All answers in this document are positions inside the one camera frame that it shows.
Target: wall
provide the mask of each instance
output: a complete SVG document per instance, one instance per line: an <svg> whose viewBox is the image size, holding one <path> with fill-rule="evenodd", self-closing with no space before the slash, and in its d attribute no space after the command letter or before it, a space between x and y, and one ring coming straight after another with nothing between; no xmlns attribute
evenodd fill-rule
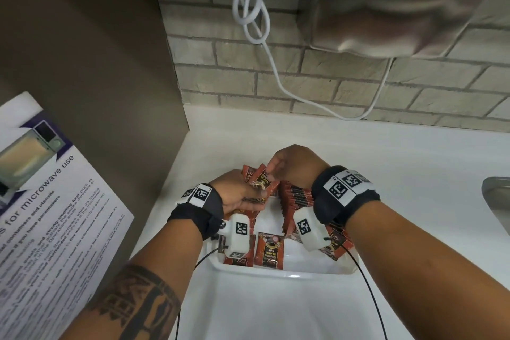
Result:
<svg viewBox="0 0 510 340"><path fill-rule="evenodd" d="M157 0L2 0L0 99L29 91L134 214L129 258L188 131Z"/></svg>
<svg viewBox="0 0 510 340"><path fill-rule="evenodd" d="M185 103L324 114L286 98L266 54L232 18L231 0L159 0ZM298 0L264 0L284 86L345 116L363 112L384 60L306 49ZM450 54L398 59L370 120L510 131L510 3L486 0Z"/></svg>

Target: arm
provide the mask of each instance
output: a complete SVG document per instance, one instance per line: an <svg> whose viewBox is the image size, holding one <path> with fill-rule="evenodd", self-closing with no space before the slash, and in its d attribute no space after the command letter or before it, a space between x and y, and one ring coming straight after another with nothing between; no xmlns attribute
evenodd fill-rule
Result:
<svg viewBox="0 0 510 340"><path fill-rule="evenodd" d="M223 211L260 210L264 192L234 170L211 182ZM190 219L169 221L67 328L61 340L135 340L168 338L181 309L202 249L202 232Z"/></svg>
<svg viewBox="0 0 510 340"><path fill-rule="evenodd" d="M267 170L278 179L310 188L327 167L308 148L291 146L278 151ZM455 250L380 201L360 207L345 227L413 337L508 338L510 291Z"/></svg>

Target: forearm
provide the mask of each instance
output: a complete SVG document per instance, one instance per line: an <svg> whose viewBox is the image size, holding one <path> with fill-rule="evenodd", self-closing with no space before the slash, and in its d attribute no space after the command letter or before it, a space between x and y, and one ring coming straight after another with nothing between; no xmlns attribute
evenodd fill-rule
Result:
<svg viewBox="0 0 510 340"><path fill-rule="evenodd" d="M202 248L191 220L169 221L61 340L167 338Z"/></svg>
<svg viewBox="0 0 510 340"><path fill-rule="evenodd" d="M381 202L346 229L374 281L416 339L507 339L510 292Z"/></svg>

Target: hand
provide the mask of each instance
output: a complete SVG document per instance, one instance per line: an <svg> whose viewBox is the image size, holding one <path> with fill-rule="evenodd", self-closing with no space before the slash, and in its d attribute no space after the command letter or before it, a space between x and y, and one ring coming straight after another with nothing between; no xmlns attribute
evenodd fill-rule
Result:
<svg viewBox="0 0 510 340"><path fill-rule="evenodd" d="M301 145L291 145L276 152L267 164L270 180L288 180L292 184L309 189L315 179L329 167L312 150Z"/></svg>
<svg viewBox="0 0 510 340"><path fill-rule="evenodd" d="M234 210L261 211L265 207L264 204L243 200L245 198L265 198L268 194L266 190L256 189L245 183L240 169L233 169L209 184L220 194L225 214Z"/></svg>

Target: white power cord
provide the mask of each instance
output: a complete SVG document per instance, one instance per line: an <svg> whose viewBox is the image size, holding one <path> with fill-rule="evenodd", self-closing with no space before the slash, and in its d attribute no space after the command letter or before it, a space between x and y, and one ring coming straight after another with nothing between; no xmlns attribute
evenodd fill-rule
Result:
<svg viewBox="0 0 510 340"><path fill-rule="evenodd" d="M239 15L239 3L243 6L243 16ZM370 103L370 106L368 109L363 112L363 114L356 116L356 117L343 117L334 111L326 108L325 106L318 104L313 101L306 100L304 98L301 98L291 92L289 92L287 89L284 88L282 85L282 82L280 81L280 77L278 75L277 66L274 63L273 56L271 54L271 51L269 47L267 46L266 39L269 36L269 30L271 29L271 21L269 19L269 14L267 12L266 5L264 4L263 0L255 0L255 5L251 12L249 12L249 5L250 0L233 0L232 3L232 14L234 20L239 23L241 26L243 26L244 33L246 35L246 39L254 45L262 45L264 50L267 53L267 57L269 58L269 63L271 64L271 68L273 70L274 76L277 79L278 87L284 92L287 96L294 98L297 101L304 102L305 104L316 106L324 111L327 111L331 115L335 116L336 118L339 118L341 120L347 120L347 121L353 121L353 120L361 120L362 118L365 118L368 116L368 114L372 111L372 109L375 106L375 103L379 99L379 96L381 94L381 91L383 90L383 87L386 83L386 79L388 78L388 73L390 72L392 63L394 58L388 59L388 63L386 64L386 69L384 71L384 74L382 76L379 88L377 89L377 92L375 93L375 96ZM257 18L258 14L262 12L262 19L264 20L264 34L261 33L260 28L257 26L257 23L255 23L255 19ZM248 25L252 24L252 26L255 28L255 31L258 35L258 38L253 38L250 33L248 32Z"/></svg>

